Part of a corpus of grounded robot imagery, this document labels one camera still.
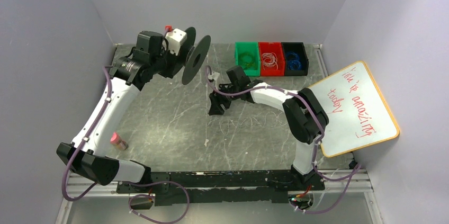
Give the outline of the black cable spool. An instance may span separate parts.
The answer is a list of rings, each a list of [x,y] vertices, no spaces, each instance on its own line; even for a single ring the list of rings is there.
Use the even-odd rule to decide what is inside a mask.
[[[200,70],[208,54],[211,44],[211,37],[205,35],[196,45],[196,29],[189,27],[185,30],[186,40],[181,45],[178,62],[184,67],[182,74],[182,84],[187,85]]]

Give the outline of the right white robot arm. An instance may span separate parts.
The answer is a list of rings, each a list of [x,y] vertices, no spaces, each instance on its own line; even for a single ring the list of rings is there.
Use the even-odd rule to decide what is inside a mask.
[[[302,181],[316,174],[318,146],[324,137],[329,118],[311,89],[286,90],[262,80],[251,80],[240,66],[227,70],[227,84],[216,84],[217,73],[206,66],[205,75],[212,88],[209,115],[223,115],[235,100],[266,105],[282,111],[291,134],[296,139],[292,173]]]

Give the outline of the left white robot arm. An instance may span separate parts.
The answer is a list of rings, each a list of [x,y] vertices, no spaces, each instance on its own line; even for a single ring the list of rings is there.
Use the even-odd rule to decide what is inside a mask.
[[[57,155],[66,166],[62,186],[66,187],[71,172],[100,185],[148,183],[150,167],[107,156],[110,140],[129,105],[154,76],[173,78],[182,71],[182,83],[188,84],[202,66],[210,43],[209,35],[197,41],[192,26],[165,33],[141,31],[127,55],[103,68],[106,87],[81,131],[70,143],[58,146]]]

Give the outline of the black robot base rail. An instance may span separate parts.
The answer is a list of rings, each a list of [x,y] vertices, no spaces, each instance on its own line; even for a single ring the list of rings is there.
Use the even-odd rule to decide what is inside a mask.
[[[181,203],[287,203],[296,194],[322,191],[317,174],[302,176],[291,169],[210,172],[153,172],[137,187],[122,182],[119,194],[151,193],[156,206]]]

